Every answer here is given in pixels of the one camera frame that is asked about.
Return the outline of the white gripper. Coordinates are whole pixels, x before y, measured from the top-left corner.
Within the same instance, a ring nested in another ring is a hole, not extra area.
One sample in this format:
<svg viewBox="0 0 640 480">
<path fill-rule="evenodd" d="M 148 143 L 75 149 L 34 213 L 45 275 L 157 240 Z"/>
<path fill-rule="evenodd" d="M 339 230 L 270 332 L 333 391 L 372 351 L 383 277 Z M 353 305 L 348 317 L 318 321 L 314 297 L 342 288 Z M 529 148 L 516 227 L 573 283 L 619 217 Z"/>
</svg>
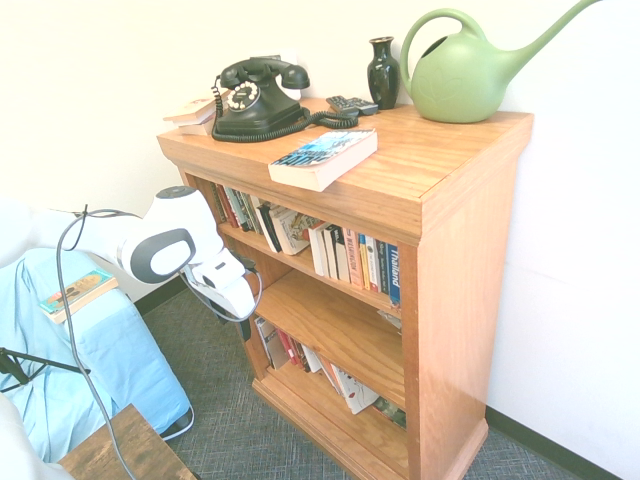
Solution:
<svg viewBox="0 0 640 480">
<path fill-rule="evenodd" d="M 242 320 L 238 323 L 239 333 L 242 340 L 247 342 L 251 339 L 251 320 L 246 318 L 253 312 L 256 303 L 244 275 L 245 267 L 228 249 L 192 266 L 192 286 L 216 306 Z M 221 312 L 215 311 L 214 314 L 221 325 L 228 323 Z"/>
</svg>

